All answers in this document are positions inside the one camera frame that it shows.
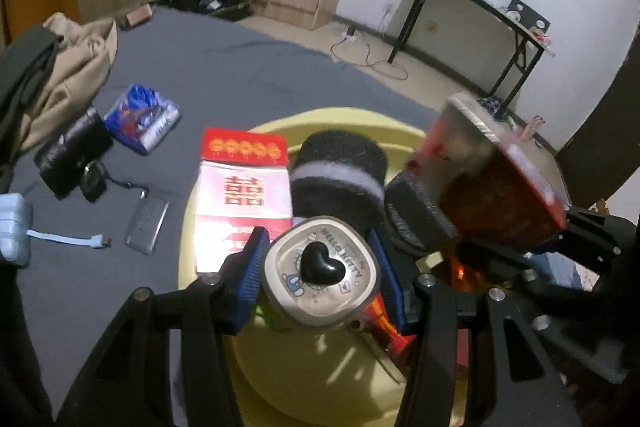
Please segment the red lighter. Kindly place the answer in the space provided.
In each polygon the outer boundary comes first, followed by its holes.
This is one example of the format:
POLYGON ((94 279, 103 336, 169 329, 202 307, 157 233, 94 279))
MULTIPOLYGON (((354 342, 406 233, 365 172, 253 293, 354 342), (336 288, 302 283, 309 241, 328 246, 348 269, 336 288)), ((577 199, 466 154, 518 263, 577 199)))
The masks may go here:
POLYGON ((363 311, 366 318, 366 329, 372 335, 378 347, 388 355, 399 357, 411 345, 415 335, 404 336, 390 321, 381 294, 378 294, 363 311))

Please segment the beige Hello Kitty case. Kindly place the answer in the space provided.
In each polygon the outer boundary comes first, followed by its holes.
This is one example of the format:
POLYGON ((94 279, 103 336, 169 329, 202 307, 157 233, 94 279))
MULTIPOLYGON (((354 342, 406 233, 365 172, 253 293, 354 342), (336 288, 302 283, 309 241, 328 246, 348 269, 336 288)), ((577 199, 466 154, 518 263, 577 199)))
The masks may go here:
POLYGON ((356 319, 381 285, 363 237, 329 216, 306 219, 276 239, 262 265, 262 288, 286 321, 329 331, 356 319))

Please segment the red white cigarette pack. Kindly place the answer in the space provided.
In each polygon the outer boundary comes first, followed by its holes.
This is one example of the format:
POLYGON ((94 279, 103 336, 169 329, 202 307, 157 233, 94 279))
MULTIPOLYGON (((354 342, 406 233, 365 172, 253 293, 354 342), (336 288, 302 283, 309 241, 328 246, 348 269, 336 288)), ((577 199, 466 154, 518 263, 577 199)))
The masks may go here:
POLYGON ((281 135, 207 128, 195 183, 193 256, 198 274, 217 272, 254 228, 275 239, 293 224, 288 143, 281 135))

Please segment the dark brown door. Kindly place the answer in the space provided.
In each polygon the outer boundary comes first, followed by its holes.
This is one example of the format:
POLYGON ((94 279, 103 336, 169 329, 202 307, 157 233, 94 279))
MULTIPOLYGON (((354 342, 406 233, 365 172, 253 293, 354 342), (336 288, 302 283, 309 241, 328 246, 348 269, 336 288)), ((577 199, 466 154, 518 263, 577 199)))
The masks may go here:
POLYGON ((607 199, 639 167, 639 41, 597 107, 556 154, 573 205, 607 199))

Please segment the dark cloth under table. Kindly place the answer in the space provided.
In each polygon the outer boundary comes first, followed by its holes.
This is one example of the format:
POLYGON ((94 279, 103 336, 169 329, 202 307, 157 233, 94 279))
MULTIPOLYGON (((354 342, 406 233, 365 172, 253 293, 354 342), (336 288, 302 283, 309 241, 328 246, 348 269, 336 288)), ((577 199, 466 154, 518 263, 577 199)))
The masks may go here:
POLYGON ((500 119, 504 115, 503 101, 501 98, 495 96, 486 96, 486 98, 479 98, 478 104, 482 106, 487 113, 496 119, 500 119))

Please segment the pink bag on floor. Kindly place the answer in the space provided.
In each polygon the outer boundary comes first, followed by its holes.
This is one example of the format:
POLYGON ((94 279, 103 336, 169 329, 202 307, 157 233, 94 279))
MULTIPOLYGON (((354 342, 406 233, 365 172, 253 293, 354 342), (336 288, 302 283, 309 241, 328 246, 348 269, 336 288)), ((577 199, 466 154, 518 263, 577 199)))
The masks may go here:
POLYGON ((533 140, 541 126, 544 124, 544 118, 539 115, 533 117, 520 131, 518 135, 522 142, 533 140))

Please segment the grey phone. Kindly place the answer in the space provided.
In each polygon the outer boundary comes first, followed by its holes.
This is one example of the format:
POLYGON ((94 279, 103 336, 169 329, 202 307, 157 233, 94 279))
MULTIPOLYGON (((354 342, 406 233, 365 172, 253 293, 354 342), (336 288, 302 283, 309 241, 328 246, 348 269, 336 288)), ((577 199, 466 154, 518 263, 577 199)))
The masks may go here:
POLYGON ((165 197, 151 193, 142 194, 129 223, 125 245, 140 254, 151 256, 168 208, 169 202, 165 197))

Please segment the black car key fob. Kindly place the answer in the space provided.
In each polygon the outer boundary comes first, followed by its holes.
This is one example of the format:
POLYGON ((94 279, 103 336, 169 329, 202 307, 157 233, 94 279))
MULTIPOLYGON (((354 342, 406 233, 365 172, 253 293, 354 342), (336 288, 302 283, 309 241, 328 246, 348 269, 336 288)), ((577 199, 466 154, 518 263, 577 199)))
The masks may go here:
POLYGON ((113 178, 100 160, 90 161, 85 167, 79 188, 85 200, 96 202, 106 192, 108 184, 114 184, 124 190, 140 190, 141 198, 145 198, 150 191, 149 187, 143 184, 113 178))

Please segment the black wallet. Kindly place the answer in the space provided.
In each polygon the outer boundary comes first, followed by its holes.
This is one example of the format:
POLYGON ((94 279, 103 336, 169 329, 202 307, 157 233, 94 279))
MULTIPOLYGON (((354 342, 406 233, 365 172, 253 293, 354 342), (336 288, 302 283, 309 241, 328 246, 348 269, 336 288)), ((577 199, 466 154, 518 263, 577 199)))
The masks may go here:
POLYGON ((57 199, 64 199, 80 184, 85 168, 113 145, 110 130, 90 106, 35 155, 40 178, 57 199))

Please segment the black folding table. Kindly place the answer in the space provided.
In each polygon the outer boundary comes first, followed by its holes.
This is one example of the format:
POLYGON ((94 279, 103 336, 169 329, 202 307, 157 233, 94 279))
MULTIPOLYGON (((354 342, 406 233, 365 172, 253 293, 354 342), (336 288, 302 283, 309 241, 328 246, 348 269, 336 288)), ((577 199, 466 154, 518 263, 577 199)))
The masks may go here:
POLYGON ((547 57, 555 57, 541 28, 515 16, 524 4, 505 8, 488 0, 402 0, 390 24, 392 46, 386 62, 401 53, 417 58, 463 87, 498 102, 500 115, 515 113, 515 102, 547 57))

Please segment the blue tissue pack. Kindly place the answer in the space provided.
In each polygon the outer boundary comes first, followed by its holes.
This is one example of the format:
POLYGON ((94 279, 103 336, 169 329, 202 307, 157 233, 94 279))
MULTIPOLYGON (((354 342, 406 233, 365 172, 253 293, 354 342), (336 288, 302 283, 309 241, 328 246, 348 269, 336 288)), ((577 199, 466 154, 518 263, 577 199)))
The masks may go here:
POLYGON ((106 112, 103 122, 116 141, 141 155, 149 155, 180 118, 178 104, 134 83, 106 112))

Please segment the grey bed sheet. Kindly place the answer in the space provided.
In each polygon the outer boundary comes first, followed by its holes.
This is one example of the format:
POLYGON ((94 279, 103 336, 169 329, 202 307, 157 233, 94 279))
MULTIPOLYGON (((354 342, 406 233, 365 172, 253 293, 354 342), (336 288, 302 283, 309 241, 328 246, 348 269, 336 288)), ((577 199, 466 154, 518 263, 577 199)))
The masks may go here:
POLYGON ((177 126, 151 154, 115 144, 104 158, 116 181, 139 182, 168 198, 152 254, 125 243, 137 191, 112 185, 96 202, 87 202, 79 192, 57 199, 42 183, 32 155, 15 167, 13 190, 32 204, 38 231, 102 234, 112 241, 107 249, 35 241, 29 266, 18 274, 27 328, 52 407, 61 406, 93 346, 136 288, 157 293, 176 288, 182 220, 198 177, 206 128, 248 130, 320 107, 372 110, 423 130, 436 117, 434 109, 322 52, 225 20, 168 9, 119 35, 96 109, 106 112, 134 83, 167 96, 181 110, 177 126))

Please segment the black open case on floor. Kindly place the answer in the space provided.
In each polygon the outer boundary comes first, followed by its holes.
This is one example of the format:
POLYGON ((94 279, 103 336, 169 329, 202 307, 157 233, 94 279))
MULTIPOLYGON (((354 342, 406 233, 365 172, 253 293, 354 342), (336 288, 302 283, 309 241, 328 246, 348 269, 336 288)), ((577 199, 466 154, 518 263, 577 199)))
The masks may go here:
POLYGON ((245 20, 254 14, 250 0, 155 0, 151 4, 230 22, 245 20))

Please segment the beige jacket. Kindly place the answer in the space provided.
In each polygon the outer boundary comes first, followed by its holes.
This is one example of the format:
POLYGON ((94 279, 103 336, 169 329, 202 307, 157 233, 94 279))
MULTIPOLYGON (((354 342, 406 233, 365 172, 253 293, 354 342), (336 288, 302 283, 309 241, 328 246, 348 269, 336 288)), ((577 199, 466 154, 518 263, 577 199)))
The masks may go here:
POLYGON ((57 12, 43 27, 62 41, 51 76, 22 117, 14 143, 18 155, 85 112, 107 80, 117 52, 117 24, 112 18, 81 25, 57 12))

